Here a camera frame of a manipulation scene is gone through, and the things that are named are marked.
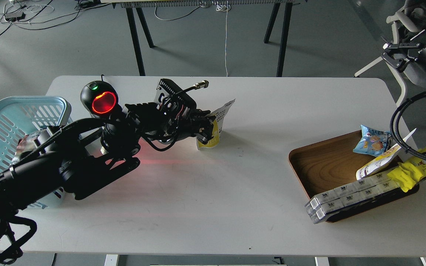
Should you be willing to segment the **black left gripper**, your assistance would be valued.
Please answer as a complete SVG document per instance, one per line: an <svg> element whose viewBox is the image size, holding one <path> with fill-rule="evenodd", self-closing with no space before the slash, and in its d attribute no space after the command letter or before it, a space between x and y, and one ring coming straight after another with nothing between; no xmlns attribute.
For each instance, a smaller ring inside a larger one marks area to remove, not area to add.
<svg viewBox="0 0 426 266"><path fill-rule="evenodd" d="M161 137L158 140L160 143L172 143L175 136L178 141L196 137L201 144L207 144L213 138L212 123L216 119L216 114L209 110L196 109L196 102L187 94L196 89L200 89L200 82L187 89L181 89L171 79L160 79L154 101L163 115L163 122L160 129L152 133L156 137Z"/></svg>

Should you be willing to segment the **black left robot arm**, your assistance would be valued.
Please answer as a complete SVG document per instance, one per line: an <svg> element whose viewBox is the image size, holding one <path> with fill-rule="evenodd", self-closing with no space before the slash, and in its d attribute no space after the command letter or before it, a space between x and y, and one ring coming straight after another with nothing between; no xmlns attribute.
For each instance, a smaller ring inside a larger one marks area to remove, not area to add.
<svg viewBox="0 0 426 266"><path fill-rule="evenodd" d="M207 88L208 81L181 89L162 78L154 102L119 105L119 96L105 81L81 90L90 118L68 125L46 126L22 137L9 164L0 166L0 264L13 264L37 231L34 220L19 210L62 188L83 200L140 165L140 139L157 151L195 137L213 138L216 116L200 110L188 92Z"/></svg>

